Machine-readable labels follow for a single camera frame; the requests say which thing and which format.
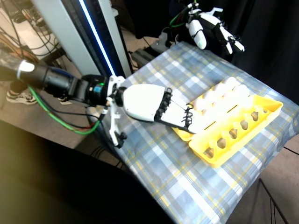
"egg carton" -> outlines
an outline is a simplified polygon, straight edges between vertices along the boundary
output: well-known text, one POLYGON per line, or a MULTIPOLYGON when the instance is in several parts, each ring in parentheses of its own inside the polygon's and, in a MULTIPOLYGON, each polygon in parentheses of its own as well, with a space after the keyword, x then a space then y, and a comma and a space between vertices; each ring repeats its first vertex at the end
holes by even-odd
POLYGON ((234 77, 212 87, 193 102, 196 134, 174 131, 210 166, 221 166, 280 113, 283 103, 258 95, 234 77))

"plaid tablecloth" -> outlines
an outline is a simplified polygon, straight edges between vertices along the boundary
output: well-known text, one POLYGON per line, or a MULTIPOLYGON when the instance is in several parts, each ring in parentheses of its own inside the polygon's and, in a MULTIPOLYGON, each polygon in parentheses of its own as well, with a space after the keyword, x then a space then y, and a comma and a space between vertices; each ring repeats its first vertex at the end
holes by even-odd
MULTIPOLYGON (((225 223, 261 171, 299 132, 299 106, 209 51, 181 42, 127 78, 124 86, 157 84, 192 101, 228 76, 254 93, 284 103, 280 115, 219 168, 197 157, 165 125, 142 123, 122 109, 119 128, 128 139, 119 156, 176 223, 225 223)), ((109 129, 109 119, 104 125, 109 129)))

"robotic hand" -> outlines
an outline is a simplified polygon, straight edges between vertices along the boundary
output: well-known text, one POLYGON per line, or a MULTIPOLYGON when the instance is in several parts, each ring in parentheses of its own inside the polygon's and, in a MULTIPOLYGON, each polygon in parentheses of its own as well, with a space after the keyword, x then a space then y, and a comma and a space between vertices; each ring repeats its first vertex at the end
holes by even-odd
POLYGON ((244 52, 245 48, 240 43, 240 37, 232 35, 223 27, 223 22, 214 16, 215 12, 223 12, 222 8, 214 7, 210 12, 202 12, 199 4, 194 2, 187 6, 188 22, 186 27, 189 29, 189 34, 200 49, 206 48, 205 35, 217 39, 225 52, 229 55, 235 52, 244 52))
POLYGON ((117 119, 121 116, 118 107, 137 120, 159 122, 171 127, 196 133, 192 126, 192 105, 186 104, 170 88, 153 84, 137 84, 128 88, 121 86, 124 77, 106 78, 87 75, 82 79, 53 67, 42 66, 20 60, 0 51, 0 80, 9 81, 15 78, 44 90, 54 97, 67 97, 70 101, 83 106, 103 105, 99 120, 111 113, 110 137, 116 147, 122 147, 126 135, 120 132, 117 119))

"shoe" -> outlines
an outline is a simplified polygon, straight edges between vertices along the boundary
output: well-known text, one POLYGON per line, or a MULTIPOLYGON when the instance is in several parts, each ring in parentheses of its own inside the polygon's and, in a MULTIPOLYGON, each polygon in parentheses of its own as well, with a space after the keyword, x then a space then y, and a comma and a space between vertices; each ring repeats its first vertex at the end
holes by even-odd
POLYGON ((66 97, 64 98, 57 98, 62 105, 70 105, 72 104, 70 101, 67 100, 66 97))
POLYGON ((12 95, 10 92, 6 94, 6 100, 10 103, 18 103, 18 104, 26 104, 26 105, 33 105, 36 104, 37 101, 34 96, 30 93, 22 92, 19 95, 12 95))

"black backdrop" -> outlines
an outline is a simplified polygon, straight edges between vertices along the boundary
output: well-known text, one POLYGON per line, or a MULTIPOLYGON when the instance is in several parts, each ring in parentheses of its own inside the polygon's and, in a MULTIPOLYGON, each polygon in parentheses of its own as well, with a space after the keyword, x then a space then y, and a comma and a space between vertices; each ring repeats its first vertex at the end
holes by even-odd
MULTIPOLYGON (((158 37, 181 7, 190 0, 125 0, 137 38, 158 37)), ((239 34, 245 52, 233 57, 214 53, 268 84, 299 104, 297 93, 299 56, 299 1, 201 0, 204 11, 224 9, 228 30, 239 34)))

